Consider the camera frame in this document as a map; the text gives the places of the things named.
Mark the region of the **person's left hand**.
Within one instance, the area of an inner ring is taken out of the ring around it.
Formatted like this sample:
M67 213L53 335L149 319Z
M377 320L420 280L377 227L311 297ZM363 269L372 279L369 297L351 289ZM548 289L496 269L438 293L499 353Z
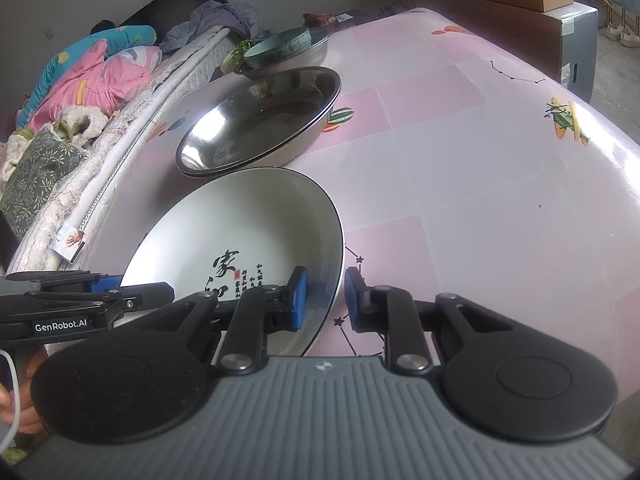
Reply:
M30 394L30 386L32 385L32 378L40 365L47 359L47 351L43 347L39 347L30 356L26 362L24 376L20 381L20 420L18 421L17 432L19 434L40 434L43 432L43 424L40 420L39 414L35 409L34 402L32 402L32 395ZM12 425L15 418L15 393L14 391L8 391L6 388L1 387L1 421L4 424Z

